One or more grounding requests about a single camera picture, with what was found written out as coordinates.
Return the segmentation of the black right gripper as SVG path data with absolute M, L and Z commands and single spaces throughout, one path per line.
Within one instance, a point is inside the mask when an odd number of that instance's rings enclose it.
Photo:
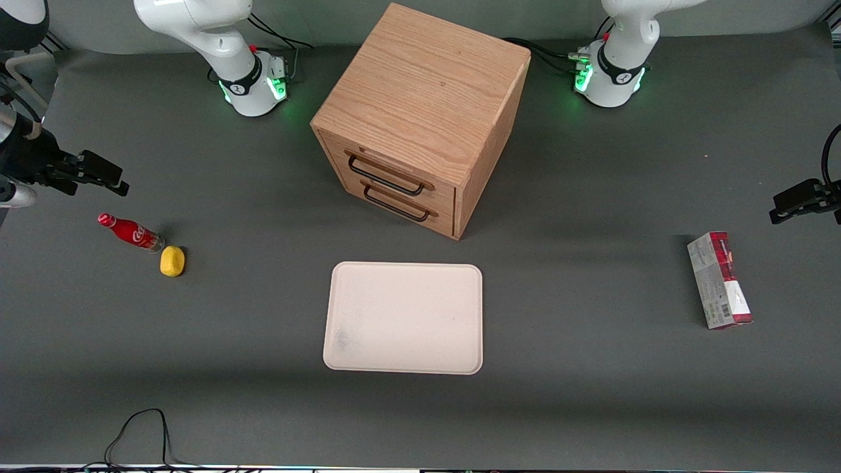
M 25 185 L 49 187 L 73 196 L 78 183 L 69 177 L 74 168 L 68 161 L 69 152 L 61 150 L 54 135 L 40 131 L 37 137 L 27 138 L 32 125 L 14 125 L 2 140 L 2 175 Z M 95 152 L 78 153 L 78 170 L 82 177 L 118 196 L 126 196 L 130 185 L 122 180 L 123 169 Z

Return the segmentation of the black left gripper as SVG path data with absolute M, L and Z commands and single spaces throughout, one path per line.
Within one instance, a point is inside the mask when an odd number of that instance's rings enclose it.
M 829 212 L 840 225 L 840 180 L 826 185 L 818 179 L 807 179 L 775 195 L 769 218 L 773 225 L 780 225 L 796 216 Z

